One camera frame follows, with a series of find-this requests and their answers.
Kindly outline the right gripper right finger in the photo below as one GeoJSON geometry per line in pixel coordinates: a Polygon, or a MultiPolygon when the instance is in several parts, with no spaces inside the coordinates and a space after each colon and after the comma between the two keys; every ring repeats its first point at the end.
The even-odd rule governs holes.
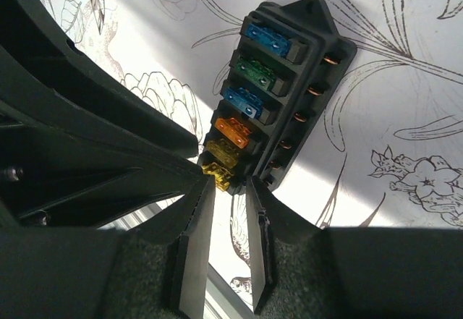
{"type": "Polygon", "coordinates": [[[460,318],[462,232],[328,227],[246,183],[257,318],[460,318]]]}

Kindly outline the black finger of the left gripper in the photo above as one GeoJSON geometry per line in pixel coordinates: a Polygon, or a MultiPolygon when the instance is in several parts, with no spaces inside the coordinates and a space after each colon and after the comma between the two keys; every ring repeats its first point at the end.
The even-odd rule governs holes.
{"type": "Polygon", "coordinates": [[[191,190],[192,162],[76,106],[1,52],[1,225],[101,226],[191,190]]]}
{"type": "Polygon", "coordinates": [[[110,145],[198,153],[196,136],[104,72],[39,0],[1,0],[1,99],[50,127],[110,145]]]}

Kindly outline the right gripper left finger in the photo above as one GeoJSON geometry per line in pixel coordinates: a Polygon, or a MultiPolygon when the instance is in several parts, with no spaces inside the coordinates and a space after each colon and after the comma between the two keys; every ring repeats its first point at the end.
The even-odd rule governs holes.
{"type": "Polygon", "coordinates": [[[215,200],[201,176],[130,230],[21,227],[1,211],[3,318],[201,318],[215,200]]]}

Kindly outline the small yellow fuse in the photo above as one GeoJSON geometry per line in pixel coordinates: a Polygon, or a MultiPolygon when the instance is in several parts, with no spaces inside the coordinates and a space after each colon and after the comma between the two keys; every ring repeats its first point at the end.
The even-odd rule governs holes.
{"type": "Polygon", "coordinates": [[[230,170],[216,162],[202,165],[202,170],[204,174],[214,176],[216,187],[218,189],[220,189],[222,192],[228,190],[230,186],[230,180],[234,176],[230,170]]]}
{"type": "Polygon", "coordinates": [[[223,138],[209,140],[206,143],[206,150],[229,169],[238,164],[239,152],[223,138]]]}

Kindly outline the black fuse box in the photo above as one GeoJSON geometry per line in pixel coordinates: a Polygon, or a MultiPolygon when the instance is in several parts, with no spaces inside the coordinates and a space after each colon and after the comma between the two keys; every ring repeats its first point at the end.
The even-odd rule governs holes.
{"type": "Polygon", "coordinates": [[[209,140],[238,152],[227,193],[255,176],[276,189],[357,52],[339,34],[324,0],[263,2],[243,20],[198,163],[216,162],[209,140]]]}

